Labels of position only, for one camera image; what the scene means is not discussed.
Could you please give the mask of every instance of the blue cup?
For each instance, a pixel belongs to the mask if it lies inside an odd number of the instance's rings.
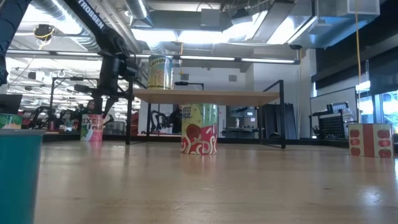
[[[34,222],[44,131],[0,129],[0,223]]]

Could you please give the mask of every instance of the ceiling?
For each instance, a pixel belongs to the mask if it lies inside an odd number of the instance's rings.
[[[89,0],[91,5],[96,11],[98,11],[101,18],[105,23],[116,29],[122,36],[126,39],[128,46],[132,46],[131,49],[137,48],[144,53],[150,53],[152,50],[146,41],[135,40],[131,26],[134,25],[131,17],[127,13],[127,7],[125,0],[107,0],[110,7],[103,7],[101,5],[103,2],[97,0]],[[226,16],[230,18],[236,12],[237,8],[248,7],[250,13],[261,4],[268,4],[268,2],[278,2],[276,0],[270,1],[239,1],[239,0],[212,0],[208,4],[200,1],[192,0],[182,0],[182,1],[166,1],[166,0],[156,0],[147,1],[149,5],[150,13],[155,11],[186,11],[191,13],[199,13],[196,11],[201,11],[202,9],[221,9],[227,14]],[[311,0],[296,0],[296,1],[283,1],[284,4],[291,4],[296,2],[296,5],[307,6],[311,3]],[[300,10],[292,10],[295,13],[294,16],[301,16],[298,12]],[[45,45],[43,42],[37,40],[33,35],[33,31],[38,27],[39,24],[50,24],[54,26],[55,32],[50,40]],[[268,26],[277,24],[272,24],[271,21],[267,21]],[[268,27],[264,27],[264,22],[261,24],[262,28],[267,30]],[[12,49],[23,49],[23,50],[54,50],[54,51],[70,51],[70,52],[87,52],[87,48],[84,45],[78,44],[78,38],[81,36],[77,33],[68,32],[70,29],[68,24],[61,24],[61,22],[56,21],[52,16],[44,14],[38,9],[29,6],[21,25],[18,28],[17,34],[12,41]],[[257,40],[253,41],[236,41],[230,43],[212,43],[212,44],[184,44],[181,47],[181,43],[175,43],[170,41],[160,42],[164,46],[164,49],[168,54],[180,54],[183,51],[184,55],[201,55],[201,56],[219,56],[219,57],[256,57],[256,58],[279,58],[279,59],[296,59],[297,51],[292,50],[287,44],[266,44],[266,41]],[[239,62],[215,62],[215,61],[195,61],[186,60],[182,62],[182,67],[203,67],[203,68],[239,68],[241,72],[246,72],[249,68],[250,63],[239,63]],[[30,93],[30,96],[26,95],[27,104],[36,103],[37,99],[43,99],[41,103],[48,103],[49,97],[47,95],[50,93],[51,77],[59,76],[59,73],[63,71],[65,77],[80,76],[84,78],[98,78],[101,68],[101,61],[96,60],[61,60],[54,59],[50,55],[48,58],[29,58],[29,57],[18,57],[18,58],[8,58],[7,59],[7,69],[10,71],[9,75],[9,91],[13,93]],[[28,78],[29,72],[37,72],[44,74],[44,79],[33,80]],[[88,81],[84,81],[80,84],[92,85]],[[25,86],[31,85],[32,90],[26,90]],[[76,95],[76,98],[85,99],[87,96],[78,94],[75,92],[70,92],[67,90],[69,86],[73,86],[74,83],[66,80],[63,85],[55,90],[57,96],[56,100],[60,103],[55,103],[59,105],[59,108],[67,108],[67,105],[62,103],[65,100],[64,96],[61,95]],[[122,88],[127,88],[126,82],[120,82]],[[81,103],[86,100],[74,100],[74,103],[70,103],[70,106],[74,106],[76,103]],[[119,103],[119,106],[123,106],[125,101]],[[135,109],[139,109],[139,100],[136,101],[134,105]],[[123,115],[126,110],[120,110],[120,115]]]

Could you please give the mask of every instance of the red patterned box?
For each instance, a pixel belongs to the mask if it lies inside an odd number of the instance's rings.
[[[350,124],[349,154],[365,157],[394,157],[391,124]]]

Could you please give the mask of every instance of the computer monitor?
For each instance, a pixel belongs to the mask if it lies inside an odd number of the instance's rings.
[[[0,113],[18,114],[22,95],[0,94]]]

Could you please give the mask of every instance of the wooden shelf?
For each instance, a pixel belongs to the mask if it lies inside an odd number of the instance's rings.
[[[147,103],[214,103],[228,106],[262,106],[279,99],[276,92],[134,90],[134,96]]]

